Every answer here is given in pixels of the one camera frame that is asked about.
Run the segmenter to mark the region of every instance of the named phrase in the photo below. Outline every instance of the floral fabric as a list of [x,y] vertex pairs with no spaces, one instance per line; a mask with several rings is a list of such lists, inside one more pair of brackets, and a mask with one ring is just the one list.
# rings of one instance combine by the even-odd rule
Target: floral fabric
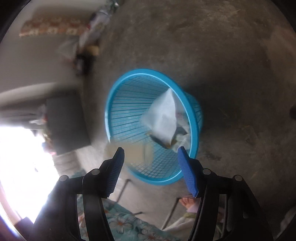
[[[115,241],[180,241],[179,238],[136,218],[116,202],[110,199],[102,199],[102,201]],[[81,238],[88,241],[82,195],[77,198],[77,207]]]

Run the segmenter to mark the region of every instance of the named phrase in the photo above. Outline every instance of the white wall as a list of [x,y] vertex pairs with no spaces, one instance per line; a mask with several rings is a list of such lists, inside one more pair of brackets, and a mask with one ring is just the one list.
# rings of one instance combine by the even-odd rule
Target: white wall
[[105,0],[32,0],[20,12],[0,43],[0,106],[45,95],[53,89],[78,88],[82,79],[55,52],[65,35],[20,38],[26,20],[36,15],[88,19]]

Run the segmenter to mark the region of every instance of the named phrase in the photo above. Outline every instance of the blue plastic basket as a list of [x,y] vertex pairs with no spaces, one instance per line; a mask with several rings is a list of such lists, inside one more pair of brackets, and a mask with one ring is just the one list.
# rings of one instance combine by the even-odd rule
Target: blue plastic basket
[[151,142],[154,145],[152,165],[129,166],[131,173],[140,180],[167,185],[183,177],[178,165],[178,154],[154,143],[146,135],[148,128],[140,122],[142,114],[153,101],[171,88],[180,99],[187,113],[191,130],[189,157],[195,158],[198,150],[199,132],[202,127],[202,111],[197,100],[183,92],[170,78],[150,69],[132,70],[113,85],[106,104],[105,126],[107,137],[113,142]]

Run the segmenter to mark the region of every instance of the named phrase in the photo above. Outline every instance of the gray floor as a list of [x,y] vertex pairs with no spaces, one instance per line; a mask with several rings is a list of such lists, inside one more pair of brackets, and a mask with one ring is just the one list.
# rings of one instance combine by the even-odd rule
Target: gray floor
[[[161,71],[202,105],[203,166],[242,175],[276,233],[296,201],[296,122],[289,118],[295,61],[295,33],[269,0],[128,0],[104,32],[85,82],[92,147],[78,151],[82,165],[90,170],[102,161],[104,105],[116,79],[135,68]],[[183,180],[160,187],[133,179],[121,204],[160,227],[186,193]]]

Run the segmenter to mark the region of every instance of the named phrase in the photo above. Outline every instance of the metal screw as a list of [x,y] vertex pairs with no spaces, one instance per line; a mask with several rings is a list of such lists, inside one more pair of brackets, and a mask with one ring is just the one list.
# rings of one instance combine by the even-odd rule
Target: metal screw
[[237,180],[238,182],[242,181],[242,176],[240,175],[235,175],[234,179]]
[[67,175],[62,175],[62,176],[60,176],[60,178],[59,178],[59,180],[61,181],[61,182],[64,182],[65,180],[67,180],[69,177],[67,176]]
[[202,170],[202,173],[205,174],[205,175],[210,175],[211,174],[211,170],[208,169],[208,168],[205,168]]
[[96,169],[93,169],[93,170],[91,171],[91,174],[94,175],[94,176],[95,176],[95,175],[98,175],[99,173],[100,173],[100,170],[97,169],[97,168],[96,168]]

